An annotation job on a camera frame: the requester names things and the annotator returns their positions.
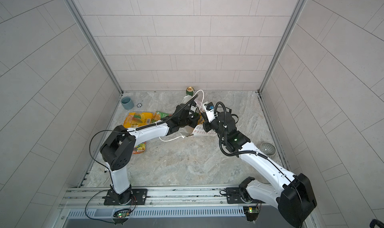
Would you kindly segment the white printed paper bag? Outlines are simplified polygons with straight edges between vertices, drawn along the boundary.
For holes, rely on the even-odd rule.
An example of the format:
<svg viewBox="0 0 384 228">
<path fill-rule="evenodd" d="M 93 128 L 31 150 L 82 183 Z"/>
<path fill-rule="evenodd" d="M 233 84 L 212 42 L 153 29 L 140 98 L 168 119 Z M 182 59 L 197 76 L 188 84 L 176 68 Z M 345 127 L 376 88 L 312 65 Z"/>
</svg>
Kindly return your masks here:
<svg viewBox="0 0 384 228">
<path fill-rule="evenodd" d="M 172 139 L 169 139 L 169 140 L 164 140 L 162 137 L 159 137 L 159 139 L 162 141 L 162 142 L 170 142 L 170 141 L 173 141 L 173 140 L 176 140 L 178 138 L 187 138 L 187 137 L 205 137 L 205 136 L 209 136 L 209 137 L 215 137 L 216 136 L 216 132 L 211 130 L 209 132 L 206 132 L 203 128 L 203 122 L 204 122 L 204 119 L 203 117 L 201 116 L 201 108 L 202 108 L 202 104 L 203 104 L 203 101 L 204 101 L 204 97 L 205 97 L 205 94 L 204 94 L 204 91 L 203 90 L 198 90 L 198 91 L 194 91 L 194 95 L 191 96 L 189 94 L 187 94 L 184 99 L 183 99 L 183 103 L 187 101 L 187 98 L 197 98 L 197 95 L 198 93 L 201 93 L 202 94 L 202 98 L 199 98 L 197 100 L 197 104 L 195 105 L 192 105 L 191 106 L 191 110 L 190 110 L 190 113 L 192 112 L 197 112 L 198 113 L 198 123 L 196 125 L 195 128 L 192 128 L 191 126 L 187 126 L 185 128 L 182 128 L 180 131 L 178 131 L 179 135 L 176 137 L 176 138 L 172 138 Z"/>
</svg>

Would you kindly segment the green snack bag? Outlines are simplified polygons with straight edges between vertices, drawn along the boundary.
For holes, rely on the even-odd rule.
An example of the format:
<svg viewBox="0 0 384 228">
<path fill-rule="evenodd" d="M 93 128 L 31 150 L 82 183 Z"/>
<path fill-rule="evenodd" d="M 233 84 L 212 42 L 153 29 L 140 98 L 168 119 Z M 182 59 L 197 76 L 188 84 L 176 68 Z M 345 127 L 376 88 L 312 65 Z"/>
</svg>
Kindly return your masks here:
<svg viewBox="0 0 384 228">
<path fill-rule="evenodd" d="M 161 120 L 162 118 L 166 118 L 166 117 L 169 117 L 169 116 L 171 116 L 171 114 L 165 113 L 165 112 L 156 111 L 154 113 L 153 118 L 152 118 L 152 122 L 153 123 L 157 122 L 157 121 Z"/>
</svg>

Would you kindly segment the yellow mango snack bag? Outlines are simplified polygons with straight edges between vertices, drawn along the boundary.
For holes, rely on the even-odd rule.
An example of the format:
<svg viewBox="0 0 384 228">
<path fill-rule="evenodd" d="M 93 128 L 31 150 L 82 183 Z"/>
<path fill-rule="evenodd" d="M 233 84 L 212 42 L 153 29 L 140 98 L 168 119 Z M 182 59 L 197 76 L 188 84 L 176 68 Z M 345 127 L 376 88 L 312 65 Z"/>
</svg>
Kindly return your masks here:
<svg viewBox="0 0 384 228">
<path fill-rule="evenodd" d="M 125 128 L 137 128 L 151 124 L 153 113 L 150 112 L 132 112 L 126 117 L 123 126 Z"/>
</svg>

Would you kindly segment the purple Fox's fruit candy bag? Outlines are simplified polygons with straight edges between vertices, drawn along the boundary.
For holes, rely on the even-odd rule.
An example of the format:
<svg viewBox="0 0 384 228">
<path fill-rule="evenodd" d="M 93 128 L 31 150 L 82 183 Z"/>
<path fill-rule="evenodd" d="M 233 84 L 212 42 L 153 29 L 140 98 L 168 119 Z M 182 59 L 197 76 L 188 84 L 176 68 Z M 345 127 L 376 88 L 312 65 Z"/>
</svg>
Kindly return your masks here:
<svg viewBox="0 0 384 228">
<path fill-rule="evenodd" d="M 133 149 L 133 154 L 140 154 L 146 150 L 146 142 L 139 144 Z"/>
</svg>

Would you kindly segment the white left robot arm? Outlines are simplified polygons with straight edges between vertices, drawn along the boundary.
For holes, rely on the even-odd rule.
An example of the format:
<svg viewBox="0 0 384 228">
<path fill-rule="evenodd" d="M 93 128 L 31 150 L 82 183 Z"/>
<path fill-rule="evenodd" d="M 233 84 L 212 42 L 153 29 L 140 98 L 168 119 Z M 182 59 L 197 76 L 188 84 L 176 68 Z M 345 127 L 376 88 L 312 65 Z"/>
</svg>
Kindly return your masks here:
<svg viewBox="0 0 384 228">
<path fill-rule="evenodd" d="M 195 128 L 200 119 L 192 105 L 180 104 L 176 111 L 168 117 L 154 123 L 138 128 L 125 128 L 117 126 L 100 148 L 102 158 L 106 163 L 111 177 L 109 190 L 110 200 L 115 205 L 125 205 L 132 201 L 132 185 L 128 178 L 127 164 L 133 154 L 134 148 L 149 140 L 176 133 L 180 128 L 190 126 Z"/>
</svg>

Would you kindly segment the green beer can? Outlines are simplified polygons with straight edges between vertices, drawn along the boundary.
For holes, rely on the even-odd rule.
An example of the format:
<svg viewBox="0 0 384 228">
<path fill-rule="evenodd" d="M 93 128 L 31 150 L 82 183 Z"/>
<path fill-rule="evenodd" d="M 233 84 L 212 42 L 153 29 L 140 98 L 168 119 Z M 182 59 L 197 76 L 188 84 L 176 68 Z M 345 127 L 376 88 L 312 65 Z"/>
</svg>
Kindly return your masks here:
<svg viewBox="0 0 384 228">
<path fill-rule="evenodd" d="M 194 90 L 194 88 L 193 87 L 188 87 L 187 89 L 186 89 L 186 94 L 187 95 L 189 95 L 189 96 L 193 96 L 194 95 L 194 93 L 195 93 L 195 90 Z"/>
</svg>

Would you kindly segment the teal cup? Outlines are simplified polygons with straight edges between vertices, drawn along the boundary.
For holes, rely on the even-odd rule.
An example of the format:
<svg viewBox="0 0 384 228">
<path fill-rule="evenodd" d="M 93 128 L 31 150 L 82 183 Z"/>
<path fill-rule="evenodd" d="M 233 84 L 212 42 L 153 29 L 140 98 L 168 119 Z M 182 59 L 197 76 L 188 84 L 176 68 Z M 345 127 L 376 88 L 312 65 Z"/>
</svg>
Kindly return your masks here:
<svg viewBox="0 0 384 228">
<path fill-rule="evenodd" d="M 121 104 L 122 104 L 123 108 L 126 110 L 131 110 L 135 106 L 131 97 L 123 97 L 121 99 Z"/>
</svg>

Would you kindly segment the right circuit board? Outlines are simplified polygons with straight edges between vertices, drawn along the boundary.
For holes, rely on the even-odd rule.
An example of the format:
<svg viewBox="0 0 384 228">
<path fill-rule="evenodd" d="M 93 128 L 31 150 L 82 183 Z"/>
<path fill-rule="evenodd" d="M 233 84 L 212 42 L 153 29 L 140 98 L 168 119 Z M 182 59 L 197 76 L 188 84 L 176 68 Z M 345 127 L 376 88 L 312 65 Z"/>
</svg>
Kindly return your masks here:
<svg viewBox="0 0 384 228">
<path fill-rule="evenodd" d="M 243 207 L 244 214 L 248 222 L 256 222 L 260 214 L 260 208 L 258 206 L 254 207 Z"/>
</svg>

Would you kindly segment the circuit board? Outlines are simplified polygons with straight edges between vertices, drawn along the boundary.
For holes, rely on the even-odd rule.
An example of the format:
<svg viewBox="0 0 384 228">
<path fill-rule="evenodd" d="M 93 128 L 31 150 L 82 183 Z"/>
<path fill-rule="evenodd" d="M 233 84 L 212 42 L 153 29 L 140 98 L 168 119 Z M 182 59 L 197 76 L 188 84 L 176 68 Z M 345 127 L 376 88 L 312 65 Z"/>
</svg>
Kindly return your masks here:
<svg viewBox="0 0 384 228">
<path fill-rule="evenodd" d="M 113 214 L 113 217 L 116 219 L 125 219 L 126 217 L 128 217 L 130 215 L 130 213 L 131 213 L 130 209 L 122 209 L 122 210 L 116 211 Z"/>
<path fill-rule="evenodd" d="M 256 222 L 260 214 L 260 208 L 258 206 L 254 207 L 243 207 L 244 214 L 248 222 Z"/>
</svg>

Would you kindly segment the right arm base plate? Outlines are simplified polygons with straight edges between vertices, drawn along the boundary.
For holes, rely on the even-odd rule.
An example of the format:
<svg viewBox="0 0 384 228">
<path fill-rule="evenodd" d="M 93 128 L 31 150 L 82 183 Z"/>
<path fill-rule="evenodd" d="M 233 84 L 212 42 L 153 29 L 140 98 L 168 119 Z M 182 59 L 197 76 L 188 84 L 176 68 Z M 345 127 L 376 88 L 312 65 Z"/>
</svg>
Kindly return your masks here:
<svg viewBox="0 0 384 228">
<path fill-rule="evenodd" d="M 228 204 L 263 204 L 263 201 L 252 198 L 244 198 L 244 192 L 240 188 L 224 188 L 220 190 L 220 195 L 226 197 Z"/>
</svg>

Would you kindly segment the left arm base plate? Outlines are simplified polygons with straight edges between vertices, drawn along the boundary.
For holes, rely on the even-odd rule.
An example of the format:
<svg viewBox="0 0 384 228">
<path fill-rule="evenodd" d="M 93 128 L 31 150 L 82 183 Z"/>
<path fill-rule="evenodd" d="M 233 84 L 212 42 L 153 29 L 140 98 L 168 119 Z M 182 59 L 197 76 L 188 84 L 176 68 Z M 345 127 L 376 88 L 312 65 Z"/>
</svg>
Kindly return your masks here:
<svg viewBox="0 0 384 228">
<path fill-rule="evenodd" d="M 105 206 L 144 205 L 147 198 L 147 189 L 132 189 L 118 194 L 114 189 L 109 189 L 103 196 Z"/>
</svg>

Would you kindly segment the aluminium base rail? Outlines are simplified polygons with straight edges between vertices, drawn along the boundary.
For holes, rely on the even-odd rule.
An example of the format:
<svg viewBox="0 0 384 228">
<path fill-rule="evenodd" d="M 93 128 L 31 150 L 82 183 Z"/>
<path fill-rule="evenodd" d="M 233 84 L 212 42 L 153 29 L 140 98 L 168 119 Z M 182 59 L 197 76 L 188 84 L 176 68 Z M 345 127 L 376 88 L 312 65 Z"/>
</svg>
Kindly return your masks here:
<svg viewBox="0 0 384 228">
<path fill-rule="evenodd" d="M 135 187 L 133 189 L 147 189 L 147 198 L 144 205 L 139 208 L 152 207 L 201 207 L 201 206 L 225 206 L 228 204 L 226 197 L 220 195 L 224 188 L 236 188 L 238 186 L 170 186 L 170 187 Z M 104 206 L 107 188 L 72 188 L 68 189 L 62 201 L 61 207 L 80 208 L 85 205 L 90 207 Z M 250 198 L 260 200 L 273 207 L 278 206 L 281 195 L 270 185 L 252 181 L 247 189 Z"/>
</svg>

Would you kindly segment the aluminium corner frame post right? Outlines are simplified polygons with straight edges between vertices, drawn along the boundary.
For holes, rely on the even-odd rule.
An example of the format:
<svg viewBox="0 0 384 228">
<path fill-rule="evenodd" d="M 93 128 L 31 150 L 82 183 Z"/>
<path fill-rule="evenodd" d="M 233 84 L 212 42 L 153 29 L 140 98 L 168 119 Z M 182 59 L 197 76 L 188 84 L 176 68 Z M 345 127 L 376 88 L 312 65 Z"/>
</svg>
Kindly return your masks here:
<svg viewBox="0 0 384 228">
<path fill-rule="evenodd" d="M 287 27 L 285 28 L 285 31 L 284 31 L 283 36 L 281 38 L 281 41 L 278 45 L 278 48 L 277 48 L 277 50 L 273 56 L 271 64 L 270 64 L 270 66 L 266 72 L 266 76 L 265 76 L 265 78 L 261 84 L 260 89 L 258 90 L 259 94 L 262 94 L 263 91 L 266 89 L 267 83 L 272 76 L 272 73 L 273 73 L 273 71 L 274 71 L 274 69 L 275 69 L 275 67 L 279 61 L 280 56 L 283 53 L 283 50 L 284 50 L 284 48 L 285 48 L 293 30 L 294 30 L 295 25 L 297 24 L 297 21 L 300 17 L 302 10 L 305 7 L 306 2 L 307 2 L 307 0 L 298 0 L 297 4 L 293 10 L 292 16 L 291 16 L 291 18 L 287 24 Z"/>
</svg>

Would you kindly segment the aluminium corner frame post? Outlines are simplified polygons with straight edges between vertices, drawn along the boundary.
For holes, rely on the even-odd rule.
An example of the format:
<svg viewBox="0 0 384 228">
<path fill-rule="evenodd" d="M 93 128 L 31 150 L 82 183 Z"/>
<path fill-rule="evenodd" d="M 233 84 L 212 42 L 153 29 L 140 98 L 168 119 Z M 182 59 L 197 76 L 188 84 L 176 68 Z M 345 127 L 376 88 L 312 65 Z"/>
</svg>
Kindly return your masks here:
<svg viewBox="0 0 384 228">
<path fill-rule="evenodd" d="M 259 94 L 262 94 L 263 91 L 266 89 L 267 83 L 272 76 L 272 73 L 273 73 L 273 71 L 274 71 L 274 69 L 275 69 L 275 67 L 279 61 L 280 56 L 283 53 L 283 50 L 284 50 L 284 48 L 285 48 L 293 30 L 294 30 L 295 25 L 297 24 L 297 21 L 300 17 L 302 10 L 305 7 L 306 2 L 307 2 L 307 0 L 298 0 L 297 4 L 293 10 L 292 16 L 291 16 L 291 18 L 287 24 L 287 27 L 285 28 L 285 31 L 284 31 L 283 36 L 281 38 L 281 41 L 278 45 L 278 48 L 277 48 L 277 50 L 273 56 L 271 64 L 270 64 L 270 66 L 266 72 L 266 76 L 265 76 L 265 78 L 261 84 L 260 89 L 258 90 Z"/>
<path fill-rule="evenodd" d="M 77 8 L 74 0 L 64 0 L 64 3 L 66 4 L 67 8 L 69 9 L 70 13 L 72 14 L 73 18 L 75 19 L 76 23 L 78 24 L 81 32 L 85 36 L 86 40 L 88 41 L 92 51 L 94 52 L 95 56 L 97 57 L 98 61 L 102 65 L 102 67 L 107 72 L 108 76 L 114 83 L 116 89 L 122 95 L 124 91 L 121 89 L 116 77 L 114 76 L 110 66 L 108 65 L 104 55 L 102 54 L 102 51 L 98 44 L 96 43 L 96 40 L 94 36 L 91 34 L 91 31 L 89 30 L 88 26 L 86 25 L 85 20 L 83 19 L 79 9 Z"/>
</svg>

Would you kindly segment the aluminium corner frame post left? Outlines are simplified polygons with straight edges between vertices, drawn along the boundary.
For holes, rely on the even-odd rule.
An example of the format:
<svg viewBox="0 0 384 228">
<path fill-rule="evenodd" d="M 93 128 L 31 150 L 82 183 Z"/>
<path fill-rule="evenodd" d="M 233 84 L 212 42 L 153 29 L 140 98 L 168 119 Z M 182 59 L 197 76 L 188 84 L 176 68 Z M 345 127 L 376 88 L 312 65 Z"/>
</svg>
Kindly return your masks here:
<svg viewBox="0 0 384 228">
<path fill-rule="evenodd" d="M 98 44 L 96 43 L 96 40 L 94 36 L 91 34 L 91 31 L 89 30 L 88 26 L 86 25 L 85 20 L 83 19 L 79 9 L 77 8 L 74 0 L 64 0 L 64 3 L 66 4 L 67 8 L 69 9 L 70 13 L 72 14 L 73 18 L 75 19 L 76 23 L 78 24 L 81 32 L 85 36 L 86 40 L 88 41 L 92 51 L 94 52 L 95 56 L 97 57 L 98 61 L 102 65 L 102 67 L 107 72 L 108 76 L 114 83 L 116 89 L 122 95 L 124 91 L 121 89 L 116 77 L 114 76 L 110 66 L 108 65 L 104 55 L 102 54 L 102 51 Z"/>
</svg>

